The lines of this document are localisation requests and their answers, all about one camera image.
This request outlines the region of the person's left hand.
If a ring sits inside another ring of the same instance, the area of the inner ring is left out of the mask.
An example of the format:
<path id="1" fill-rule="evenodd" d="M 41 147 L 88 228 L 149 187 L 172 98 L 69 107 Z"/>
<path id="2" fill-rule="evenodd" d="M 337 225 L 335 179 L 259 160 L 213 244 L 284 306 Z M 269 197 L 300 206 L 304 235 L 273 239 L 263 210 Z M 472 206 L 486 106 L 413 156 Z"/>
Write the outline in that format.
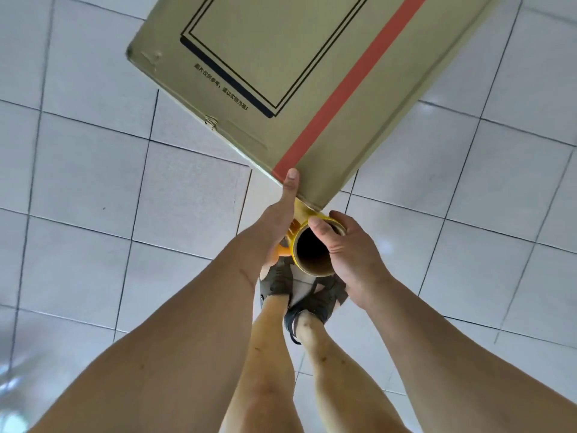
<path id="1" fill-rule="evenodd" d="M 256 245 L 260 250 L 261 256 L 257 257 L 257 263 L 262 264 L 263 269 L 270 268 L 278 260 L 276 247 L 294 218 L 294 211 L 285 212 L 282 209 L 280 198 L 267 207 L 254 224 L 242 232 L 242 235 L 248 237 L 249 244 L 246 247 Z"/>

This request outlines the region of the person's left leg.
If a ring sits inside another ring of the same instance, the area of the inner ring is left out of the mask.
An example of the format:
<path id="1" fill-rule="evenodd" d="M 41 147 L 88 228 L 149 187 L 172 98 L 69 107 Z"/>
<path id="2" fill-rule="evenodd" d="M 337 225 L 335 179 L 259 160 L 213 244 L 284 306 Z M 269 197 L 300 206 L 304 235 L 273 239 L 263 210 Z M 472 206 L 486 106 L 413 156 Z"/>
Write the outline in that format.
<path id="1" fill-rule="evenodd" d="M 264 299 L 223 421 L 224 433 L 304 433 L 293 401 L 296 377 L 283 334 L 289 302 L 289 295 Z"/>

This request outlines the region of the dark right sandal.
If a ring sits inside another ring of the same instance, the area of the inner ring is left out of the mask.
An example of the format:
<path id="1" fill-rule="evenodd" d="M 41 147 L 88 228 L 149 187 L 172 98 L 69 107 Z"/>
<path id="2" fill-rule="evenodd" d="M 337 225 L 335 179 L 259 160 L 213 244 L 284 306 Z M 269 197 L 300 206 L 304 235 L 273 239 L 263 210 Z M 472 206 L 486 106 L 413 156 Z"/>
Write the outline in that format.
<path id="1" fill-rule="evenodd" d="M 299 315 L 305 311 L 309 312 L 325 325 L 335 309 L 342 306 L 349 298 L 346 288 L 346 283 L 336 274 L 317 277 L 309 292 L 294 305 L 289 306 L 284 317 L 284 324 L 294 344 L 301 345 L 297 339 Z"/>

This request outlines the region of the person's right leg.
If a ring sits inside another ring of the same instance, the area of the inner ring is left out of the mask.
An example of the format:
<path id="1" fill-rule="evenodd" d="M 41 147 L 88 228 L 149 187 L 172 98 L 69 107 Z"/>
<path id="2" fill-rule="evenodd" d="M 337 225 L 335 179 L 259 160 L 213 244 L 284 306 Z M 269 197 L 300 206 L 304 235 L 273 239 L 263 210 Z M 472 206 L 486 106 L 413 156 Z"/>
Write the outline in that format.
<path id="1" fill-rule="evenodd" d="M 328 433 L 411 433 L 385 392 L 317 316 L 299 313 L 295 328 L 313 369 L 316 405 Z"/>

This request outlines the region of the person's right forearm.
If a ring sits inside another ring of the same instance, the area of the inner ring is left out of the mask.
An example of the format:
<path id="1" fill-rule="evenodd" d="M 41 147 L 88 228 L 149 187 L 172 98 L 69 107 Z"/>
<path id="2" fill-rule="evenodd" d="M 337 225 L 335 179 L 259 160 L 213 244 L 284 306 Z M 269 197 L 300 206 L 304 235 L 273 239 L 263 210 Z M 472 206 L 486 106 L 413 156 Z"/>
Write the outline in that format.
<path id="1" fill-rule="evenodd" d="M 423 432 L 577 433 L 577 405 L 465 336 L 386 274 L 354 299 L 381 335 Z"/>

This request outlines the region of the yellow packing tape roll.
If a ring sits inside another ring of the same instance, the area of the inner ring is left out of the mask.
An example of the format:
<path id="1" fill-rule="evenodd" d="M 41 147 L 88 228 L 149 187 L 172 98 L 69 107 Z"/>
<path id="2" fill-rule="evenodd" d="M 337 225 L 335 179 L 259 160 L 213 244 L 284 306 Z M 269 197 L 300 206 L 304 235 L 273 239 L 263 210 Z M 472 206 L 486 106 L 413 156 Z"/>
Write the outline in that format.
<path id="1" fill-rule="evenodd" d="M 346 235 L 346 229 L 334 218 L 310 209 L 298 199 L 294 205 L 294 219 L 286 235 L 288 250 L 296 266 L 307 275 L 326 277 L 335 274 L 328 248 L 309 226 L 310 218 L 321 218 L 333 231 Z"/>

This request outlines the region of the dark sandal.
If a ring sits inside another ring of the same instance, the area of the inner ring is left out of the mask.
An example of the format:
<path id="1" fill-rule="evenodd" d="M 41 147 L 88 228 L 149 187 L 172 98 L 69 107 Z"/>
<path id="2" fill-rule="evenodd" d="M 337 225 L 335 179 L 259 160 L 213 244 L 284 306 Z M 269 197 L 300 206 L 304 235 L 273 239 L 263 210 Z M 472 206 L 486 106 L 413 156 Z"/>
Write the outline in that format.
<path id="1" fill-rule="evenodd" d="M 346 283 L 336 274 L 317 277 L 309 292 L 294 305 L 289 306 L 284 317 L 284 324 L 294 344 L 301 345 L 297 339 L 299 315 L 305 311 L 309 312 L 325 325 L 335 309 L 342 306 L 349 298 L 346 288 Z"/>
<path id="2" fill-rule="evenodd" d="M 264 276 L 263 279 L 259 279 L 258 285 L 260 288 L 259 297 L 261 308 L 269 296 L 287 296 L 287 309 L 290 308 L 294 285 L 294 277 L 292 274 L 293 264 L 292 256 L 279 257 L 278 261 L 270 267 L 267 275 Z"/>

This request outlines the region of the dark left sandal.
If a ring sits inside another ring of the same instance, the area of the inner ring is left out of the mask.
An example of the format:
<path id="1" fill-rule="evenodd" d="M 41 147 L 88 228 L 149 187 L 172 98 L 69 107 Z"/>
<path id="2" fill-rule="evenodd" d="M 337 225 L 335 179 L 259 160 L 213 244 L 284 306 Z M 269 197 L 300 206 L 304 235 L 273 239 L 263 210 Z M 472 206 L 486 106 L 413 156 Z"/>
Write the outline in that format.
<path id="1" fill-rule="evenodd" d="M 278 261 L 270 267 L 267 275 L 264 276 L 263 279 L 259 279 L 258 285 L 260 288 L 259 297 L 261 308 L 269 296 L 287 296 L 287 309 L 290 308 L 294 285 L 294 277 L 292 274 L 293 264 L 292 256 L 279 257 Z"/>

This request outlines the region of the person's leg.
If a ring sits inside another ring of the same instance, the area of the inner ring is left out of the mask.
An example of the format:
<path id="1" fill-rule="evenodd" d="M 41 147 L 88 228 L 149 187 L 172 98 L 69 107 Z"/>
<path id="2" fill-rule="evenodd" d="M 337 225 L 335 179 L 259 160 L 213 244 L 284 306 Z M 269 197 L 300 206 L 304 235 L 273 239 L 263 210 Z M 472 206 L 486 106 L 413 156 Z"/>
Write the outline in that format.
<path id="1" fill-rule="evenodd" d="M 223 421 L 224 433 L 304 433 L 293 401 L 296 377 L 283 334 L 289 302 L 289 295 L 264 299 Z"/>
<path id="2" fill-rule="evenodd" d="M 328 433 L 411 433 L 385 392 L 317 316 L 299 313 L 295 328 L 313 369 L 316 405 Z"/>

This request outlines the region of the orange tape cutter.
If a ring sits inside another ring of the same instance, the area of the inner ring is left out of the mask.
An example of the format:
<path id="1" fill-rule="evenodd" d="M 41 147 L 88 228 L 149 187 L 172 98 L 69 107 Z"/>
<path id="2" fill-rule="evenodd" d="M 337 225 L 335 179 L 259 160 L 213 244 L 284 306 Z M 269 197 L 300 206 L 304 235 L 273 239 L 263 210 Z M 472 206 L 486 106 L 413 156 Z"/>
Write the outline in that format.
<path id="1" fill-rule="evenodd" d="M 276 251 L 279 257 L 294 257 L 297 252 L 297 240 L 301 230 L 301 223 L 293 219 L 285 236 L 281 239 Z"/>

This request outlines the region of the cardboard box with red stripe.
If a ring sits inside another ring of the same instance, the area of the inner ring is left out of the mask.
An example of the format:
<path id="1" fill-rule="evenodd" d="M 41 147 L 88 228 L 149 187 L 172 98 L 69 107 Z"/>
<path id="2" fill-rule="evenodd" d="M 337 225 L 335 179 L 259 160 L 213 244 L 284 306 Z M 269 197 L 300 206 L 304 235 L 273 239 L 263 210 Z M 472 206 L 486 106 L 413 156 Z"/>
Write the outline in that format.
<path id="1" fill-rule="evenodd" d="M 322 210 L 500 0 L 158 0 L 128 61 Z"/>

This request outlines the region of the person's left forearm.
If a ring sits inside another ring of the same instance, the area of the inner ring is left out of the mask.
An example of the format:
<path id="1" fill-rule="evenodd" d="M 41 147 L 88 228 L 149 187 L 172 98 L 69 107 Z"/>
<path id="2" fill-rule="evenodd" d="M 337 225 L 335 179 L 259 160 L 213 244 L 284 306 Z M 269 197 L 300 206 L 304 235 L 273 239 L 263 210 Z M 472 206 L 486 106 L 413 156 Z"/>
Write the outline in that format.
<path id="1" fill-rule="evenodd" d="M 236 236 L 29 433 L 218 433 L 248 351 L 257 278 L 282 236 L 263 225 Z"/>

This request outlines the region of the person's right hand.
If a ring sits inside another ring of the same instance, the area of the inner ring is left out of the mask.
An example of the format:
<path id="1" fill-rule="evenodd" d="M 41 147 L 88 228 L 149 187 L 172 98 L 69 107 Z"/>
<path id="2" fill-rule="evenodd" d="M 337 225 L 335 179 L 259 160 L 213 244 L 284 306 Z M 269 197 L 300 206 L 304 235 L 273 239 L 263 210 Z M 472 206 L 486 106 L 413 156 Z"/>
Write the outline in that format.
<path id="1" fill-rule="evenodd" d="M 346 283 L 352 301 L 366 311 L 379 292 L 395 279 L 376 244 L 357 221 L 336 210 L 330 214 L 346 229 L 342 251 L 329 254 L 333 268 Z"/>

